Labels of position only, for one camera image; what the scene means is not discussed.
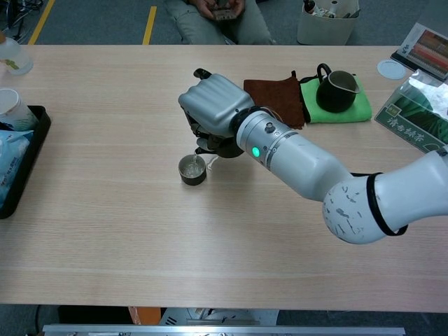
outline gray carpet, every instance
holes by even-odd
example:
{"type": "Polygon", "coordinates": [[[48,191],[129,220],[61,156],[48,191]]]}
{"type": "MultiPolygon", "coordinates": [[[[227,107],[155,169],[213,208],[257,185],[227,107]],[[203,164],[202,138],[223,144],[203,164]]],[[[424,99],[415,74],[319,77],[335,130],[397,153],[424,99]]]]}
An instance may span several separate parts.
{"type": "MultiPolygon", "coordinates": [[[[360,19],[349,45],[401,44],[427,0],[360,0],[360,19]]],[[[260,4],[272,36],[280,45],[297,45],[299,0],[260,4]]],[[[56,0],[37,44],[141,44],[149,8],[157,6],[152,44],[180,44],[181,37],[163,0],[56,0]]],[[[32,32],[39,14],[27,18],[32,32]]],[[[0,305],[0,336],[34,332],[36,305],[0,305]]],[[[57,307],[42,306],[38,324],[57,323],[57,307]]],[[[446,314],[281,311],[278,324],[290,326],[399,326],[409,336],[447,335],[446,314]]]]}

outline phone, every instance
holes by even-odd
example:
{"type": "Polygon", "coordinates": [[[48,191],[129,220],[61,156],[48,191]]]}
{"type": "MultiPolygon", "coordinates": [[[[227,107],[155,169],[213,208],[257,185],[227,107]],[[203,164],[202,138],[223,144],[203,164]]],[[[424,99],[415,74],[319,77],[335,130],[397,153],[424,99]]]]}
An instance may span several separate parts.
{"type": "Polygon", "coordinates": [[[217,8],[213,9],[211,12],[216,21],[228,21],[235,20],[237,18],[235,12],[229,8],[217,8]]]}

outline white cup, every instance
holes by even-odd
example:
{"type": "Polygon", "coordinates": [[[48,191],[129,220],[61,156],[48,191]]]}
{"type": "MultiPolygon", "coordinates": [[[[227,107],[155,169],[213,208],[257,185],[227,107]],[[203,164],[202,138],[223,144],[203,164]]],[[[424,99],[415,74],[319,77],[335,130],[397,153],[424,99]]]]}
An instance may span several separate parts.
{"type": "Polygon", "coordinates": [[[0,89],[0,123],[14,131],[34,130],[36,116],[13,89],[0,89]]]}

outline wooden table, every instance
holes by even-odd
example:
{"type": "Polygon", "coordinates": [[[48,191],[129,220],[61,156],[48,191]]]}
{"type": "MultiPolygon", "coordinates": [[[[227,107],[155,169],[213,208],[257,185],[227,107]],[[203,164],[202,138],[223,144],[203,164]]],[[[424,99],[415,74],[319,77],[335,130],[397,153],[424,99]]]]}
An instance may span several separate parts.
{"type": "MultiPolygon", "coordinates": [[[[447,218],[399,238],[344,243],[321,204],[248,155],[219,160],[200,186],[178,161],[195,148],[177,98],[204,67],[242,85],[359,75],[377,112],[400,81],[376,64],[392,47],[33,46],[34,69],[0,85],[44,105],[52,127],[15,215],[0,222],[0,301],[152,307],[448,312],[447,218]]],[[[381,125],[301,134],[354,172],[422,156],[381,125]]]]}

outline gray pants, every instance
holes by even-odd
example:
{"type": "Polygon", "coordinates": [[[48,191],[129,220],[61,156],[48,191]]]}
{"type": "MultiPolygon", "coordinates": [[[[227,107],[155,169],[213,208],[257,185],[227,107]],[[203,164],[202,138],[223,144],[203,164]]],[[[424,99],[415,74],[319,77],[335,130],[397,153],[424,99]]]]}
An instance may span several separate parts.
{"type": "Polygon", "coordinates": [[[194,5],[183,0],[165,0],[165,6],[189,44],[225,44],[223,32],[237,44],[273,44],[256,0],[246,0],[246,9],[238,18],[223,23],[202,17],[194,5]]]}

